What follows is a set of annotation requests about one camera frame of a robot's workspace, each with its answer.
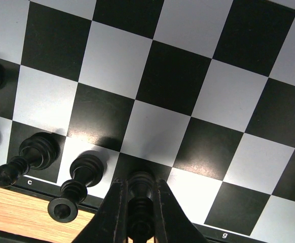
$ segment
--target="wooden table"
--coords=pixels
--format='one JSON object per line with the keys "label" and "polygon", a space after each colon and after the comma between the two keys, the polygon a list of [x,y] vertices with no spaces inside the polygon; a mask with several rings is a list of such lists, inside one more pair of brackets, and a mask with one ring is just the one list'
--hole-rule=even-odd
{"label": "wooden table", "polygon": [[0,230],[50,242],[69,243],[94,216],[79,210],[72,222],[58,223],[48,215],[47,204],[45,200],[0,188]]}

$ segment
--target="wooden surface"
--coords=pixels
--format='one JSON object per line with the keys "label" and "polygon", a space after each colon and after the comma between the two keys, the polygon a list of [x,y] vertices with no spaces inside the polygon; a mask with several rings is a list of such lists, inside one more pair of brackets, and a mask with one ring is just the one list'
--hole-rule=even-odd
{"label": "wooden surface", "polygon": [[50,242],[69,243],[94,216],[79,211],[74,221],[58,223],[48,215],[47,204],[48,201],[0,188],[0,230]]}

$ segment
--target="chessboard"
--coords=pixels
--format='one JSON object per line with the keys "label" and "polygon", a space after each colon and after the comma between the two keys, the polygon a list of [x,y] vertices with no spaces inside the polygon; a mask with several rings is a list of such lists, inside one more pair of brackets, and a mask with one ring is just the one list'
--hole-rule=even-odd
{"label": "chessboard", "polygon": [[295,243],[295,0],[0,0],[0,66],[0,165],[61,147],[9,189],[57,197],[94,150],[82,209],[145,166],[205,236]]}

